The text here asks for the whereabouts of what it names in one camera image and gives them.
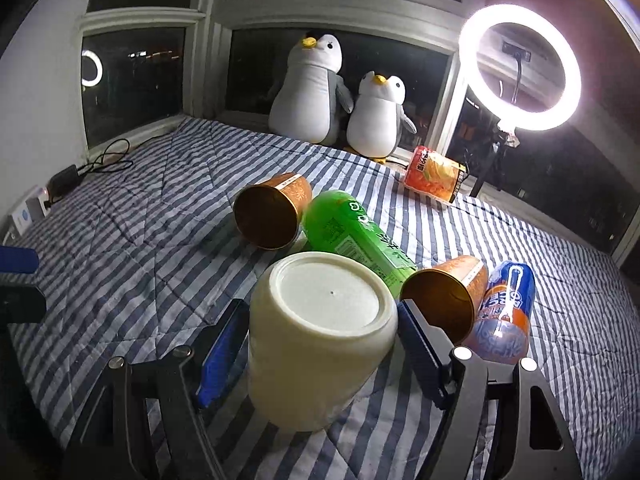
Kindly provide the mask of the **cream white plastic cup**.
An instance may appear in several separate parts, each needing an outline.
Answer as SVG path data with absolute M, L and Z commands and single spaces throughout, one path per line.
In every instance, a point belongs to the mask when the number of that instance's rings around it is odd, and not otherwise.
M 250 297 L 248 395 L 286 432 L 329 426 L 393 347 L 396 302 L 363 264 L 327 252 L 273 263 Z

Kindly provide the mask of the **blue orange printed cup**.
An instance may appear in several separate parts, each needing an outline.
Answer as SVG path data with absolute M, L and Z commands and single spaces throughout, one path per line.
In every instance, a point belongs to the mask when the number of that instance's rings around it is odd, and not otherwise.
M 535 301 L 533 270 L 503 261 L 491 271 L 471 333 L 463 341 L 486 361 L 516 364 L 527 356 Z

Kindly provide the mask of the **right copper paper cup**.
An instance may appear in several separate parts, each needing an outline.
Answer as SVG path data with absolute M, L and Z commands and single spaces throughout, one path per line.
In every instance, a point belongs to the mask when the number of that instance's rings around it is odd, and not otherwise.
M 428 324 L 441 328 L 453 344 L 461 344 L 471 333 L 487 283 L 485 263 L 463 255 L 413 273 L 399 299 L 413 301 Z

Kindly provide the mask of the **copper paper cup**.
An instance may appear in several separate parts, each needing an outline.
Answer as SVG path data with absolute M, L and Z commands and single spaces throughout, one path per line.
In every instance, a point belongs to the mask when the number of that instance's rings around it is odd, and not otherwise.
M 463 255 L 413 273 L 399 299 L 413 301 L 428 324 L 441 328 L 453 344 L 461 344 L 471 333 L 487 283 L 485 263 Z
M 311 186 L 304 176 L 278 174 L 239 192 L 232 207 L 234 221 L 248 242 L 265 250 L 279 250 L 296 239 L 311 201 Z

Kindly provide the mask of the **left copper paper cup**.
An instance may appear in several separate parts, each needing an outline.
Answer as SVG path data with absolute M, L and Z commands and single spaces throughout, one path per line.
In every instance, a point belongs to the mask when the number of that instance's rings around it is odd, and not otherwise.
M 248 242 L 265 250 L 279 250 L 296 239 L 311 201 L 311 186 L 304 176 L 278 174 L 239 192 L 232 207 L 234 221 Z

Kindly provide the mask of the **green plastic cup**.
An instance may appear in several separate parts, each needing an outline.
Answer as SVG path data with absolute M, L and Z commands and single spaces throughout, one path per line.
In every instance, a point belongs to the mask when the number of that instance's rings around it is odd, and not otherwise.
M 303 215 L 302 227 L 311 249 L 363 264 L 396 299 L 407 278 L 418 270 L 358 200 L 346 192 L 331 190 L 316 196 Z

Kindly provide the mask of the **white power strip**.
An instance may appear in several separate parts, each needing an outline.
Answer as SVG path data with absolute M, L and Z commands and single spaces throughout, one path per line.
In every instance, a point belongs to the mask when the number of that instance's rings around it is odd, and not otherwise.
M 1 223 L 1 244 L 14 242 L 50 214 L 51 197 L 45 186 L 35 186 L 9 211 Z

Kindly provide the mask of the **striped blue white quilt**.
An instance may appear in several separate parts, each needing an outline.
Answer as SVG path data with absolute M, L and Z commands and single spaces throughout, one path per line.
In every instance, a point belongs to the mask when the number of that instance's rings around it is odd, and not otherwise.
M 610 256 L 548 234 L 475 198 L 449 206 L 406 190 L 370 160 L 280 136 L 189 118 L 54 205 L 23 237 L 47 300 L 13 348 L 35 406 L 70 440 L 112 356 L 154 360 L 192 341 L 247 298 L 276 255 L 236 229 L 247 185 L 295 172 L 314 192 L 339 188 L 418 266 L 471 255 L 488 268 L 527 263 L 536 278 L 530 356 L 547 377 L 582 474 L 603 479 L 639 433 L 639 315 Z

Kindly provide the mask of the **black tripod stand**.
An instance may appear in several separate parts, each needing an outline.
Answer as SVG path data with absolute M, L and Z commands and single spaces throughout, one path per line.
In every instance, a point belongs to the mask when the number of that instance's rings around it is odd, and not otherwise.
M 482 170 L 480 170 L 480 175 L 475 179 L 475 183 L 470 192 L 471 197 L 480 195 L 480 190 L 489 177 L 489 174 L 499 166 L 498 160 L 508 147 L 512 134 L 512 131 L 508 131 L 499 126 L 495 126 L 492 129 L 490 150 L 485 159 L 484 166 Z

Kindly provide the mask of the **large penguin plush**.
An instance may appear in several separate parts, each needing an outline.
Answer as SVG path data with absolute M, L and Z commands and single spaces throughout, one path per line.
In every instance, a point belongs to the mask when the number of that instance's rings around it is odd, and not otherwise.
M 342 64 L 342 48 L 335 36 L 299 40 L 288 55 L 284 79 L 272 102 L 269 129 L 308 143 L 335 144 L 341 114 L 350 114 L 355 106 L 340 75 Z

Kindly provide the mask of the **small penguin plush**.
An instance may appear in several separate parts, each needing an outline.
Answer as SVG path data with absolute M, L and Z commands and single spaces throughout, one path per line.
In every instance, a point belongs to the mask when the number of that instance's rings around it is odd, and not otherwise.
M 384 159 L 396 150 L 404 131 L 416 134 L 416 125 L 404 109 L 405 98 L 406 87 L 398 76 L 366 73 L 349 117 L 349 146 L 364 157 Z

